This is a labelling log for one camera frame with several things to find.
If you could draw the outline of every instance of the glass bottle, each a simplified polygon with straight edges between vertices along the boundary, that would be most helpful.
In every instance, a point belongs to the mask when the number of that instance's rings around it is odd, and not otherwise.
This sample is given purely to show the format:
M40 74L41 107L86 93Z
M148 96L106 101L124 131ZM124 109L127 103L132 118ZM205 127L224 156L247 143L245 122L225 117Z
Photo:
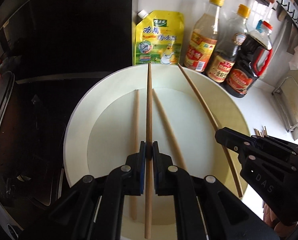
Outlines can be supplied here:
M240 4L237 16L228 20L224 38L217 44L217 49L209 62L206 75L217 83L222 83L236 61L239 48L246 39L246 20L250 9Z
M223 86L231 95L242 98L246 95L254 82L266 70L272 55L272 46L269 35L272 26L263 21L261 28L247 34ZM259 66L261 58L265 56L265 62Z
M207 11L193 28L184 65L203 72L207 66L218 39L220 8L224 0L209 0Z

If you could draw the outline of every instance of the white plate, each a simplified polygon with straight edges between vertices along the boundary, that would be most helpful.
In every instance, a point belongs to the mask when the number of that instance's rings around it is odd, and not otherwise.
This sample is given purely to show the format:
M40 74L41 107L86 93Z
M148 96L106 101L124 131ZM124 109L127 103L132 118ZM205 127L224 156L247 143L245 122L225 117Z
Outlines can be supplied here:
M248 134L239 109L228 94L213 81L185 69L207 102L219 125ZM134 153L133 116L135 90L139 90L138 138L145 141L147 65L120 70L90 89L74 110L65 136L64 162L69 185L82 176L107 175ZM203 178L215 175L236 194L222 147L202 106L177 66L152 65L152 84L180 145L188 172ZM153 102L153 140L159 150L177 159L170 148L159 112ZM231 153L238 172L236 153ZM246 183L241 179L243 190ZM129 197L125 198L121 235L143 239L144 195L137 197L137 221L129 218ZM153 197L152 239L176 239L173 197Z

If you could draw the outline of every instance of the bottle label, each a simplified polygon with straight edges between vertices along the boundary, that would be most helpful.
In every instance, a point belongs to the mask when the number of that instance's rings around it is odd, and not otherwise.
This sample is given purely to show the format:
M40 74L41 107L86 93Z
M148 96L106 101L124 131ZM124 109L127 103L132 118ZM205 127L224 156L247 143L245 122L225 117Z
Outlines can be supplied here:
M212 62L207 75L212 80L222 83L230 72L234 62L225 60L224 58L217 55Z
M233 69L227 79L227 83L235 91L240 94L246 94L248 87L252 84L253 79L248 76L240 69Z
M193 32L185 57L185 66L198 72L205 70L217 40Z
M241 46L245 41L245 39L246 39L246 35L244 33L236 33L233 36L232 41L234 44Z

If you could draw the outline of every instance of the chicken bouillon package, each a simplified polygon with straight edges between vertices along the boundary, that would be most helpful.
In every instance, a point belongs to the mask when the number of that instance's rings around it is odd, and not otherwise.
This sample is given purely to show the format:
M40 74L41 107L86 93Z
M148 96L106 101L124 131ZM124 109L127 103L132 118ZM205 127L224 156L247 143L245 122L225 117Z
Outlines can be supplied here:
M134 64L179 63L183 35L181 13L153 11L136 27Z

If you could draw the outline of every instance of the kitchen counter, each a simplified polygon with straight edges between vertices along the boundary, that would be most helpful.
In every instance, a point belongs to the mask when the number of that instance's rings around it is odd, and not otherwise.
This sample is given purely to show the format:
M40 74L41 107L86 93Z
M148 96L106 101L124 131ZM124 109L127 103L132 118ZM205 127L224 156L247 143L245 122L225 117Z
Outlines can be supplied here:
M270 89L253 86L244 98L232 97L232 99L242 112L251 135L255 134L254 128L262 131L266 126L268 135L298 144L298 139L294 141L291 133L286 131ZM263 218L262 198L249 185L242 202L261 219Z

